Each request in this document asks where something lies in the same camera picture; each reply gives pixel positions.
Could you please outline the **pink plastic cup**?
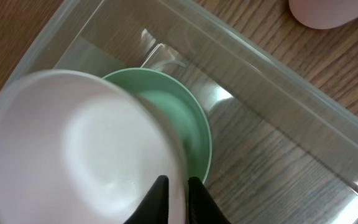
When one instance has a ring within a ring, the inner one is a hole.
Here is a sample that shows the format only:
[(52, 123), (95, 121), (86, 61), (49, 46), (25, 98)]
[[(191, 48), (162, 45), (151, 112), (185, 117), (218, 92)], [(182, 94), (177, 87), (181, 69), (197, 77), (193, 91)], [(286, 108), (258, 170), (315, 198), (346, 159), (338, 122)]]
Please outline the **pink plastic cup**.
[(293, 17), (313, 29), (332, 29), (358, 18), (358, 0), (289, 0)]

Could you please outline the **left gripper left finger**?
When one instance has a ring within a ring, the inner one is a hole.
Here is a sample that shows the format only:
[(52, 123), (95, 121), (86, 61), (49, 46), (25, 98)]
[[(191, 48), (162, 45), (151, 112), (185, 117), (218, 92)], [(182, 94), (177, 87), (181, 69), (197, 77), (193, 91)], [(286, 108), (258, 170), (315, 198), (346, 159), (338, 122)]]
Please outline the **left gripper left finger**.
[(169, 179), (160, 175), (124, 224), (167, 224), (168, 211)]

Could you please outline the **teal green bowl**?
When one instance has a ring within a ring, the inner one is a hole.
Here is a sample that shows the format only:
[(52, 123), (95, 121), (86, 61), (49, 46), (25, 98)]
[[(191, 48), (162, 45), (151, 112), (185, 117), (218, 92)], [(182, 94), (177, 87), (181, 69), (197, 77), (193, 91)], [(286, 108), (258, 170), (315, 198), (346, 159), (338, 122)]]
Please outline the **teal green bowl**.
[(148, 68), (125, 68), (103, 77), (155, 105), (172, 123), (183, 144), (188, 176), (205, 182), (213, 143), (208, 119), (187, 87), (175, 78)]

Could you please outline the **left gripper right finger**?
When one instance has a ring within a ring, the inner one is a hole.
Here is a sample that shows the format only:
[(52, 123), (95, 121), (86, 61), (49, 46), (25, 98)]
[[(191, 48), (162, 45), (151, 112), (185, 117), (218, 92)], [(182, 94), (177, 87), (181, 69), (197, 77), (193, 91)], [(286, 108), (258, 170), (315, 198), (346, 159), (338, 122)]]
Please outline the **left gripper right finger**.
[(197, 177), (188, 179), (190, 224), (231, 224)]

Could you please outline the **clear plastic container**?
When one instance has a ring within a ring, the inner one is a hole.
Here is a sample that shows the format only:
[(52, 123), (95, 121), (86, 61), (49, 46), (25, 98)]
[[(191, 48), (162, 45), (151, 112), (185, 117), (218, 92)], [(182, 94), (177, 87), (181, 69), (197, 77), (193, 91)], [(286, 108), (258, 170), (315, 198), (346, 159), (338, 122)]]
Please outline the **clear plastic container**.
[(0, 90), (67, 68), (165, 72), (204, 108), (206, 188), (232, 223), (358, 223), (358, 19), (287, 1), (0, 1)]

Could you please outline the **pink bowl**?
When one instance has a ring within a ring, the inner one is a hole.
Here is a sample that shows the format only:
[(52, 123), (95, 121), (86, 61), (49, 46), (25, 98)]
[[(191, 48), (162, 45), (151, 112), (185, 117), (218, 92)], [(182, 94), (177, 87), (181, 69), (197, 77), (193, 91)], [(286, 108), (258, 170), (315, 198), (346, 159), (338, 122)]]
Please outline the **pink bowl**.
[(44, 70), (0, 92), (0, 223), (124, 223), (161, 175), (186, 222), (186, 161), (151, 102), (87, 73)]

